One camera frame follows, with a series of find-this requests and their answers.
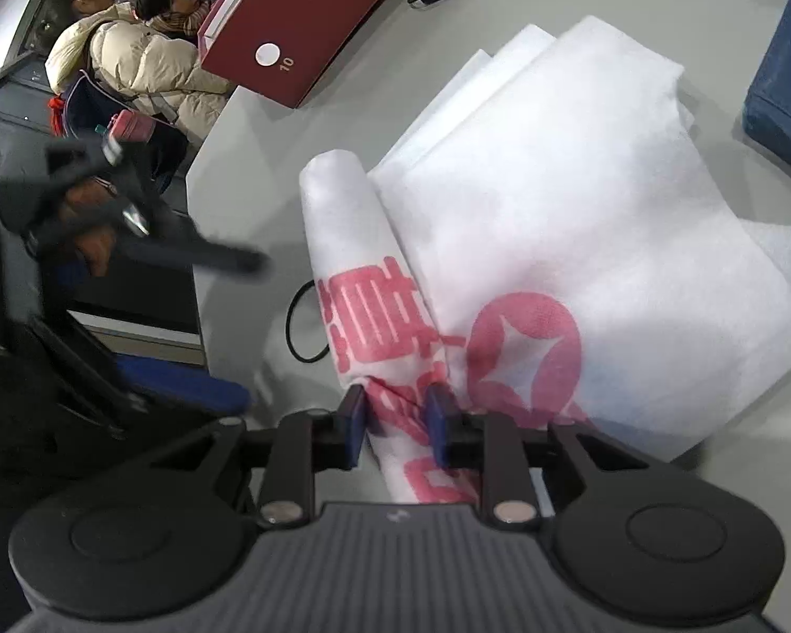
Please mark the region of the white printed shopping bag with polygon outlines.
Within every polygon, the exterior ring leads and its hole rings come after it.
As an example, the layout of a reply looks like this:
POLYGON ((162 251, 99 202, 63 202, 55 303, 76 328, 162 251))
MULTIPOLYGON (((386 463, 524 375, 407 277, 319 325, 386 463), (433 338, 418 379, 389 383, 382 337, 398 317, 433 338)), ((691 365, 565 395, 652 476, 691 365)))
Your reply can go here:
POLYGON ((791 226, 741 220, 681 107, 681 67, 586 17, 476 54, 377 166, 300 176, 343 386, 370 397, 398 503, 470 502, 428 387, 471 413, 596 426, 674 459, 791 371, 791 226))

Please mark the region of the person in beige jacket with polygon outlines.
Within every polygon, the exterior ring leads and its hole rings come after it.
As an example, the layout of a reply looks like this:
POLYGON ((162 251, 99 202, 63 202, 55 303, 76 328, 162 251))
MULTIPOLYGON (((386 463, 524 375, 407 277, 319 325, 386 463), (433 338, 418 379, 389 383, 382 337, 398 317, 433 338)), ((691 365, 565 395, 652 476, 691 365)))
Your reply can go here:
POLYGON ((101 0, 88 16, 90 63, 98 79, 201 146, 234 83, 202 67, 197 33, 209 0, 101 0))

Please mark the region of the red cardboard box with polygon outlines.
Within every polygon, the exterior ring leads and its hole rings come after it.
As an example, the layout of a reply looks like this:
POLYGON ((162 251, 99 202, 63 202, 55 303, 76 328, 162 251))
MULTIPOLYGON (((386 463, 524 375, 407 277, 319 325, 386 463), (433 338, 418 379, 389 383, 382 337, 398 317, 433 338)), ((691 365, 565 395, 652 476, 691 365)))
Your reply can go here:
POLYGON ((383 0, 217 0, 198 32, 209 73, 295 109, 383 0))

